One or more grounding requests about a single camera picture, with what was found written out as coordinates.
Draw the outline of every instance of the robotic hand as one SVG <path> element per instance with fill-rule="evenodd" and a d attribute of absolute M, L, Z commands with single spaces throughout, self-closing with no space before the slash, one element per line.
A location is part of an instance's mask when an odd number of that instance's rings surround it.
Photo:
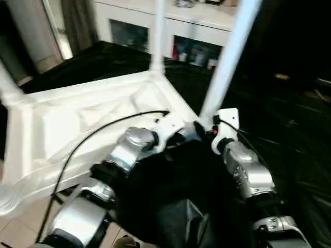
<path fill-rule="evenodd" d="M 246 201 L 256 239 L 262 247 L 311 247 L 289 216 L 280 199 L 270 171 L 258 156 L 238 141 L 237 133 L 225 120 L 239 128 L 237 109 L 219 110 L 214 117 L 217 132 L 212 150 L 223 157 L 225 166 L 236 181 Z"/>

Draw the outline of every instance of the white countertop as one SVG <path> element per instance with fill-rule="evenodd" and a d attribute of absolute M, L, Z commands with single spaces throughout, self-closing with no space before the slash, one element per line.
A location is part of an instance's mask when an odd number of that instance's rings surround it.
<path fill-rule="evenodd" d="M 149 14 L 155 13 L 155 0 L 95 0 L 126 9 Z M 178 8 L 173 0 L 167 0 L 166 17 L 184 22 L 231 31 L 235 19 L 236 7 L 196 4 L 193 8 Z"/>

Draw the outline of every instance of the beige tile floor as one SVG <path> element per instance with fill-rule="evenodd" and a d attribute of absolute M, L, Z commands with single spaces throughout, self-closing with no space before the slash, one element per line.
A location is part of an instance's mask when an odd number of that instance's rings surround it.
<path fill-rule="evenodd" d="M 13 248 L 27 248 L 34 243 L 39 230 L 43 215 L 45 213 L 48 198 L 35 201 L 22 215 L 15 219 L 0 218 L 0 242 L 4 242 Z M 60 205 L 54 203 L 51 216 L 56 214 Z M 112 223 L 100 248 L 111 248 L 116 239 L 131 234 Z M 156 248 L 151 244 L 140 242 L 141 248 Z"/>

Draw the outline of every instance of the curtain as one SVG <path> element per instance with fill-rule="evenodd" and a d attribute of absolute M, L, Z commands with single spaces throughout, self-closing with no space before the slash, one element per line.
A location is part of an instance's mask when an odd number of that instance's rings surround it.
<path fill-rule="evenodd" d="M 91 0 L 61 0 L 66 34 L 73 56 L 98 41 Z"/>

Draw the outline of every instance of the cable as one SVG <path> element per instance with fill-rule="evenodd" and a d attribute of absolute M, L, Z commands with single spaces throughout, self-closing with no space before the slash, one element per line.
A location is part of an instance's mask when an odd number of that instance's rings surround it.
<path fill-rule="evenodd" d="M 72 156 L 74 155 L 74 153 L 78 150 L 78 148 L 85 143 L 85 141 L 87 141 L 90 137 L 92 137 L 94 134 L 96 134 L 97 132 L 103 130 L 104 128 L 112 125 L 112 124 L 115 124 L 117 122 L 120 122 L 120 121 L 123 121 L 123 120 L 127 120 L 127 119 L 130 119 L 130 118 L 134 118 L 134 117 L 137 117 L 137 116 L 141 116 L 141 115 L 146 115 L 146 114 L 154 114 L 154 113 L 162 113 L 163 116 L 165 116 L 166 114 L 169 113 L 169 111 L 166 111 L 166 110 L 155 110 L 155 111 L 147 111 L 147 112 L 140 112 L 140 113 L 137 113 L 137 114 L 134 114 L 134 115 L 130 115 L 130 116 L 126 116 L 126 117 L 123 117 L 121 119 L 118 119 L 118 120 L 115 120 L 115 121 L 112 121 L 110 123 L 107 123 L 103 126 L 101 126 L 100 128 L 96 129 L 95 131 L 93 131 L 92 133 L 90 133 L 85 139 L 83 139 L 75 148 L 74 150 L 72 150 L 72 152 L 70 153 L 69 157 L 67 158 L 62 170 L 61 170 L 61 173 L 57 179 L 57 182 L 56 182 L 56 185 L 55 185 L 55 188 L 54 188 L 54 191 L 52 193 L 52 196 L 50 198 L 50 201 L 48 203 L 48 206 L 47 206 L 47 209 L 46 209 L 46 212 L 45 212 L 45 215 L 44 215 L 44 218 L 42 220 L 42 223 L 41 223 L 41 226 L 40 226 L 40 230 L 38 232 L 38 236 L 36 238 L 36 243 L 39 243 L 40 239 L 41 239 L 41 236 L 42 236 L 42 233 L 45 229 L 45 226 L 46 226 L 46 222 L 49 218 L 49 215 L 50 215 L 50 212 L 51 212 L 51 209 L 52 209 L 52 205 L 53 205 L 53 201 L 54 201 L 54 195 L 56 194 L 57 190 L 58 190 L 58 186 L 62 180 L 62 177 L 63 177 L 63 174 L 64 174 L 64 171 L 66 169 L 66 167 L 68 166 L 69 162 L 70 162 L 70 159 L 72 158 Z"/>
<path fill-rule="evenodd" d="M 256 148 L 253 146 L 252 143 L 250 143 L 250 141 L 243 135 L 242 131 L 239 130 L 238 128 L 235 128 L 233 125 L 231 125 L 230 123 L 228 123 L 225 120 L 220 119 L 221 122 L 225 123 L 226 125 L 228 125 L 229 127 L 231 127 L 233 130 L 235 130 L 237 132 L 237 134 L 239 134 L 239 136 L 247 143 L 247 145 L 250 147 L 250 149 L 253 150 L 253 152 L 255 152 L 255 154 L 259 157 L 259 159 L 261 160 L 261 163 L 268 168 L 267 163 L 265 162 L 264 158 L 258 153 L 258 151 L 256 150 Z"/>

